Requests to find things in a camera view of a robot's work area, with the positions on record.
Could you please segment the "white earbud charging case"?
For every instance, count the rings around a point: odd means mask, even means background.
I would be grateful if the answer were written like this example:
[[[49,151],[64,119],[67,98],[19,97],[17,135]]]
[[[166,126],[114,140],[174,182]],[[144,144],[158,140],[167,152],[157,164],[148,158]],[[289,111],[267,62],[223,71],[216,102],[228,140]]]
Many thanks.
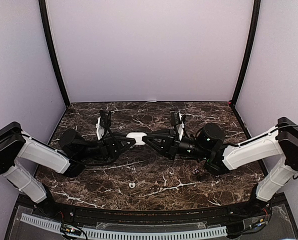
[[[126,135],[127,138],[131,138],[135,140],[136,146],[143,146],[146,143],[142,140],[143,137],[146,137],[147,134],[144,132],[130,132]]]

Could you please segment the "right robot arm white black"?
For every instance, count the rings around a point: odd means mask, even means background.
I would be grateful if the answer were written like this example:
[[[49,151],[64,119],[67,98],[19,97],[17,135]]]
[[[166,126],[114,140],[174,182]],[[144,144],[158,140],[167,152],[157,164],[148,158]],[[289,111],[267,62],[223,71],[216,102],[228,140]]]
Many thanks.
[[[255,186],[244,213],[256,216],[263,203],[271,200],[294,175],[298,174],[298,124],[281,117],[266,132],[240,143],[225,143],[225,132],[215,123],[207,123],[195,137],[180,137],[172,129],[160,130],[142,137],[142,141],[161,155],[176,155],[203,160],[204,168],[215,176],[224,175],[243,165],[272,157],[280,159],[269,174]]]

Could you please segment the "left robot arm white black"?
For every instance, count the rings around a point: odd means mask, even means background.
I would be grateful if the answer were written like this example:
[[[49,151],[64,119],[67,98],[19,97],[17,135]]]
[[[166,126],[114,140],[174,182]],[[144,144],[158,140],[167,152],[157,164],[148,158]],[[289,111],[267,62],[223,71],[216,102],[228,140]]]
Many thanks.
[[[14,121],[0,129],[0,175],[5,177],[19,191],[25,193],[48,218],[59,214],[59,206],[51,201],[47,188],[38,182],[19,162],[27,159],[48,167],[70,178],[78,176],[88,165],[87,159],[94,159],[101,165],[115,161],[120,154],[136,144],[134,138],[110,133],[100,140],[87,141],[74,129],[63,132],[60,149],[51,147],[33,138]]]

